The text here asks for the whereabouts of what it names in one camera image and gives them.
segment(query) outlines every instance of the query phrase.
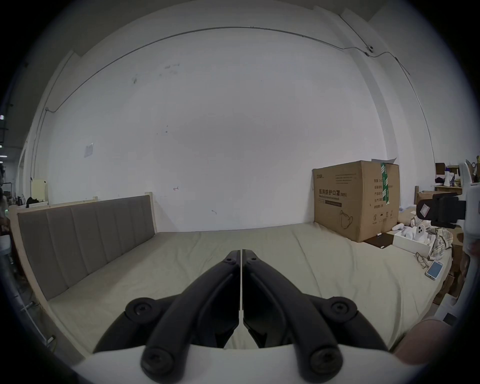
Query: upholstered headboard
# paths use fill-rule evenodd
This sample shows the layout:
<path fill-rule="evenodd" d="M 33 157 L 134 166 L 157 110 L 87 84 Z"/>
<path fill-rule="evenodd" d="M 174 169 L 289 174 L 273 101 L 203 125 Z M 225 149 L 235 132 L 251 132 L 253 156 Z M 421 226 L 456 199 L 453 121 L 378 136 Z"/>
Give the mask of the upholstered headboard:
<path fill-rule="evenodd" d="M 46 300 L 155 234 L 148 194 L 18 210 L 17 217 L 28 263 Z"/>

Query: mattress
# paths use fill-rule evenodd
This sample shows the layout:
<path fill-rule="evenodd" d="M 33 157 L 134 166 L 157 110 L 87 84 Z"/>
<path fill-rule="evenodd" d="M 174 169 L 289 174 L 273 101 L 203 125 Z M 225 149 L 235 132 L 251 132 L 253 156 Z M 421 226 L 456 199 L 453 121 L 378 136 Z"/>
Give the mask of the mattress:
<path fill-rule="evenodd" d="M 232 231 L 157 233 L 49 300 L 67 337 L 92 353 L 129 301 L 181 293 L 237 249 L 251 249 L 301 292 L 353 300 L 390 348 L 430 308 L 451 265 L 437 280 L 412 253 L 356 243 L 316 223 Z M 240 321 L 227 348 L 256 348 Z"/>

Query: plaid cloth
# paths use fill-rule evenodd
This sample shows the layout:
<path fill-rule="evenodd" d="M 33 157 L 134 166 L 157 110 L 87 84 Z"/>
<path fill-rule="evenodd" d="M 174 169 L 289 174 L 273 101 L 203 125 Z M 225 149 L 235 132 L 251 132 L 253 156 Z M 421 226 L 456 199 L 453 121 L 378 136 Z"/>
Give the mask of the plaid cloth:
<path fill-rule="evenodd" d="M 423 224 L 427 233 L 435 235 L 435 243 L 433 244 L 432 252 L 428 256 L 429 260 L 439 260 L 442 258 L 443 253 L 446 249 L 452 246 L 453 242 L 453 233 L 447 230 L 446 228 L 434 227 L 430 220 L 419 219 L 415 215 L 410 222 L 411 227 L 419 226 Z"/>

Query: wooden table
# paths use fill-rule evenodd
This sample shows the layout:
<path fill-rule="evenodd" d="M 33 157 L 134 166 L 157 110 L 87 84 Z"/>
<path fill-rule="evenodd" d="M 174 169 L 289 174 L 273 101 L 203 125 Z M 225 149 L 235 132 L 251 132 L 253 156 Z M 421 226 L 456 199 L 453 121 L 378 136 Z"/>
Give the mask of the wooden table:
<path fill-rule="evenodd" d="M 455 192 L 457 195 L 462 194 L 462 187 L 445 187 L 444 185 L 434 185 L 436 191 L 440 192 Z"/>

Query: white wall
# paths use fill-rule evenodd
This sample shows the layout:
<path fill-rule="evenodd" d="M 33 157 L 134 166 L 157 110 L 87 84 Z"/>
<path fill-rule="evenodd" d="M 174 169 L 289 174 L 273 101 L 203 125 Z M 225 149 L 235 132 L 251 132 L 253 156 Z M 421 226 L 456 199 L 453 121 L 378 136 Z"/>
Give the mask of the white wall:
<path fill-rule="evenodd" d="M 425 112 L 436 162 L 480 154 L 478 104 L 461 67 L 435 29 L 409 4 L 389 1 L 370 20 L 411 74 Z"/>
<path fill-rule="evenodd" d="M 314 11 L 192 2 L 104 39 L 51 100 L 145 42 L 221 25 L 341 45 Z M 386 157 L 371 94 L 348 53 L 252 29 L 178 36 L 109 65 L 47 113 L 39 143 L 35 177 L 48 180 L 51 202 L 153 191 L 161 231 L 311 221 L 312 168 Z"/>

